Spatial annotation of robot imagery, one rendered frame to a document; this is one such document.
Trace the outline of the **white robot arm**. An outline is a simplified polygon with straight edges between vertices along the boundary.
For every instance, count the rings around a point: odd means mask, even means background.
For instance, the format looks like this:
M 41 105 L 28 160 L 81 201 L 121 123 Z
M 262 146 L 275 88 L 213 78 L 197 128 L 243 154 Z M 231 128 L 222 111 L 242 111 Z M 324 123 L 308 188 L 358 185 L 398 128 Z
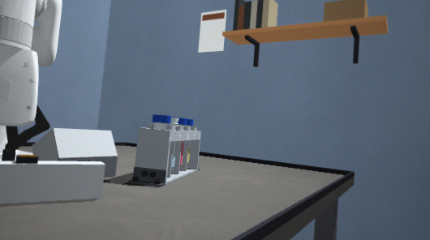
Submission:
M 57 53 L 61 13 L 62 0 L 0 0 L 0 39 L 26 45 L 37 53 L 38 66 L 50 66 Z

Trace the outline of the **white control panel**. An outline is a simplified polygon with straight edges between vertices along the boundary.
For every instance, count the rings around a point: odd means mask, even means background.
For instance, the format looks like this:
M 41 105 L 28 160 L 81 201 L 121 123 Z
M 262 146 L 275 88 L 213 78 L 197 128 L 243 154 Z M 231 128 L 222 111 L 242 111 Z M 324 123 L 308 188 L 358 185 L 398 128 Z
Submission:
M 116 174 L 118 155 L 111 131 L 53 128 L 32 146 L 39 161 L 101 161 L 105 177 Z

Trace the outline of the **black table edge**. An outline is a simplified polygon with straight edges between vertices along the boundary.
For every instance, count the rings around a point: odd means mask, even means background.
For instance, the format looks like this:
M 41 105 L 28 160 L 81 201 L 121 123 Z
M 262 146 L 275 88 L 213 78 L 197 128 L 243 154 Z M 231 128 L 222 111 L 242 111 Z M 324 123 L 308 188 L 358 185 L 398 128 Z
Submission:
M 249 230 L 245 231 L 239 236 L 232 238 L 231 240 L 262 240 L 263 238 L 271 234 L 273 231 L 275 231 L 276 229 L 284 225 L 286 222 L 288 222 L 295 216 L 299 215 L 302 211 L 312 206 L 315 202 L 325 197 L 328 193 L 335 190 L 336 188 L 341 186 L 344 182 L 348 181 L 349 179 L 355 176 L 355 172 L 353 171 L 346 171 L 346 170 L 340 170 L 340 169 L 328 169 L 328 168 L 315 167 L 315 166 L 309 166 L 309 165 L 297 165 L 297 164 L 277 162 L 277 161 L 266 161 L 266 160 L 252 159 L 252 158 L 246 158 L 246 157 L 240 157 L 240 156 L 227 156 L 227 155 L 208 153 L 208 152 L 199 152 L 199 155 L 345 175 L 339 178 L 338 180 L 330 183 L 329 185 L 321 188 L 320 190 L 314 192 L 308 197 L 301 199 L 299 202 L 275 214 L 274 216 L 271 216 L 269 219 L 250 228 Z

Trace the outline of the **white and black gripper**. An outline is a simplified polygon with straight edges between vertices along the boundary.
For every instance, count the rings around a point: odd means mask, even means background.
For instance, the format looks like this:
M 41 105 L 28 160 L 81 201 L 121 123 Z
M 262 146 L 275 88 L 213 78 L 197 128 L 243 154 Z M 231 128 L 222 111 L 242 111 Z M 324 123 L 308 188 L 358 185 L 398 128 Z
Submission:
M 7 135 L 2 161 L 15 161 L 20 146 L 50 128 L 37 105 L 37 92 L 37 53 L 26 45 L 0 39 L 0 126 L 6 126 Z M 17 127 L 34 119 L 36 124 L 18 135 Z

